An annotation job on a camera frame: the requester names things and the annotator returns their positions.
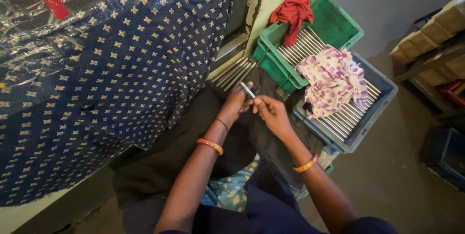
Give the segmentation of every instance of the person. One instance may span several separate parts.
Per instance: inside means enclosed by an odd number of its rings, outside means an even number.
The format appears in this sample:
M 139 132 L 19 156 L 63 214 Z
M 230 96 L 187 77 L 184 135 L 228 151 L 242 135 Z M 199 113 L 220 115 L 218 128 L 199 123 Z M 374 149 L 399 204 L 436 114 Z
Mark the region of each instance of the person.
M 211 207 L 209 212 L 205 212 L 205 209 L 200 212 L 199 203 L 215 160 L 219 154 L 227 151 L 220 146 L 229 128 L 242 112 L 250 109 L 250 106 L 253 113 L 258 114 L 285 144 L 331 234 L 397 233 L 384 220 L 359 216 L 344 193 L 316 162 L 316 155 L 310 153 L 294 133 L 282 102 L 266 95 L 257 95 L 255 100 L 245 101 L 245 90 L 239 86 L 234 87 L 216 120 L 203 139 L 198 141 L 195 151 L 177 176 L 154 228 L 155 234 L 215 233 L 214 230 L 218 229 L 221 229 L 218 233 L 320 233 L 300 215 L 289 187 L 273 177 L 264 163 L 259 165 L 261 174 L 268 177 L 271 175 L 273 178 L 253 179 L 255 174 L 260 174 L 259 170 L 254 172 L 249 181 L 255 182 L 250 183 L 248 187 L 244 212 L 217 207 Z M 222 229 L 218 228 L 218 225 L 227 227 Z

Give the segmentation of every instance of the stack of metal rods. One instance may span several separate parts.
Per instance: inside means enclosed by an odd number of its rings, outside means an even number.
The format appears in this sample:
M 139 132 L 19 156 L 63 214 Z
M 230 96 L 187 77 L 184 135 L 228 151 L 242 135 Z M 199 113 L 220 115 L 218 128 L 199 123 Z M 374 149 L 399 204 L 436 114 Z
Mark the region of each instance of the stack of metal rods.
M 299 32 L 296 43 L 288 47 L 282 45 L 278 48 L 278 51 L 292 67 L 295 67 L 295 65 L 309 55 L 317 55 L 324 47 L 326 47 L 326 44 L 309 26 L 307 26 Z M 367 110 L 380 96 L 381 91 L 370 82 L 366 82 L 368 97 L 365 107 L 359 107 L 351 100 L 349 103 L 342 105 L 342 110 L 340 112 L 317 119 L 341 141 L 347 139 L 355 126 L 362 120 Z
M 227 92 L 230 88 L 243 81 L 256 63 L 250 63 L 249 58 L 242 57 L 221 70 L 213 79 L 212 83 Z

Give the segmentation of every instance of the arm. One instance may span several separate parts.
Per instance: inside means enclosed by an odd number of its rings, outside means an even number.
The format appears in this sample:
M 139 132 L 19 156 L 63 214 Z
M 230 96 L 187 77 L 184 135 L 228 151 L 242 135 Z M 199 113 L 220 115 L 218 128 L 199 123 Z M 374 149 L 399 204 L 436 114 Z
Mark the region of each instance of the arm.
M 284 104 L 258 95 L 253 112 L 259 112 L 270 130 L 285 144 L 296 167 L 305 165 L 313 155 L 300 141 L 289 123 Z M 351 202 L 319 164 L 302 172 L 305 186 L 331 234 L 339 234 L 350 222 L 359 218 Z
M 217 118 L 223 121 L 224 124 L 217 119 L 213 121 L 204 135 L 205 139 L 211 140 L 220 146 L 223 145 L 227 135 L 225 125 L 229 130 L 238 119 L 239 114 L 249 109 L 249 104 L 244 104 L 245 97 L 245 91 L 239 86 L 232 89 L 217 115 Z M 197 145 L 174 181 L 160 220 L 155 226 L 155 234 L 165 230 L 192 232 L 194 216 L 217 157 L 218 151 L 211 146 Z

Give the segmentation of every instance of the cloth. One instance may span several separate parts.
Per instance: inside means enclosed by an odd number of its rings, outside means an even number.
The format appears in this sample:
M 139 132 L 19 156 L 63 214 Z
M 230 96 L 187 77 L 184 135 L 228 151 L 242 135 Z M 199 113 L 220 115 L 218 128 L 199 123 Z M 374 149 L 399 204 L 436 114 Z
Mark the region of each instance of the cloth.
M 177 124 L 164 131 L 148 151 L 136 151 L 117 159 L 113 188 L 118 206 L 124 208 L 146 199 L 165 198 L 177 175 L 223 106 L 210 86 L 192 100 Z M 240 116 L 230 128 L 223 143 L 225 152 L 218 156 L 212 170 L 213 178 L 229 177 L 255 157 L 256 150 L 248 140 L 247 119 Z
M 245 212 L 200 205 L 192 233 L 306 233 L 320 234 L 300 214 L 299 205 L 286 183 L 281 181 L 265 162 L 246 183 L 248 192 Z M 134 204 L 123 212 L 127 234 L 151 234 L 158 222 L 165 201 L 148 200 Z M 167 231 L 164 234 L 184 234 Z M 385 220 L 367 217 L 349 223 L 342 234 L 396 234 Z
M 261 68 L 254 68 L 246 77 L 260 94 L 280 99 L 276 84 Z M 162 133 L 152 149 L 131 154 L 115 162 L 113 188 L 120 208 L 147 199 L 165 198 L 190 154 L 196 140 L 201 138 L 222 107 L 227 94 L 207 82 L 189 105 L 178 124 Z M 303 121 L 290 119 L 291 125 L 305 146 L 320 153 L 323 143 L 305 127 Z M 229 177 L 249 165 L 258 153 L 273 171 L 289 185 L 301 190 L 303 180 L 296 173 L 294 163 L 284 144 L 252 112 L 242 113 L 229 130 L 223 144 L 225 150 L 213 167 L 212 178 Z
M 221 207 L 233 211 L 244 211 L 247 202 L 247 191 L 244 185 L 258 168 L 261 159 L 255 155 L 252 162 L 231 177 L 210 179 L 201 204 Z
M 218 53 L 231 2 L 99 0 L 3 36 L 0 206 L 70 187 L 173 127 Z
M 327 117 L 342 110 L 350 99 L 364 108 L 368 91 L 363 69 L 346 50 L 327 45 L 317 55 L 310 55 L 295 66 L 310 85 L 305 89 L 305 102 L 311 104 L 308 117 Z
M 270 23 L 276 21 L 290 23 L 284 38 L 284 45 L 291 46 L 297 41 L 300 26 L 304 21 L 313 23 L 310 0 L 285 0 L 270 16 Z

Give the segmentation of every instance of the hand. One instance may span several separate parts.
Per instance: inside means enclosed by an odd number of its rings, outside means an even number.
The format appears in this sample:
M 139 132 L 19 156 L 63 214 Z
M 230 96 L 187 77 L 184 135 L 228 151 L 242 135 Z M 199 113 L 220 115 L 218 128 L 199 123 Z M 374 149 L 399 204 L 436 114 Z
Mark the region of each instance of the hand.
M 280 140 L 284 141 L 286 138 L 295 135 L 284 103 L 267 95 L 257 95 L 253 104 L 253 113 L 258 112 L 271 132 Z
M 252 88 L 253 82 L 249 81 L 247 86 L 249 89 Z M 239 115 L 242 112 L 248 111 L 250 105 L 253 104 L 252 100 L 248 102 L 245 102 L 245 100 L 246 90 L 244 90 L 240 85 L 235 86 L 231 89 L 226 102 L 216 118 L 223 121 L 228 126 L 228 129 L 231 128 L 232 124 L 239 118 Z

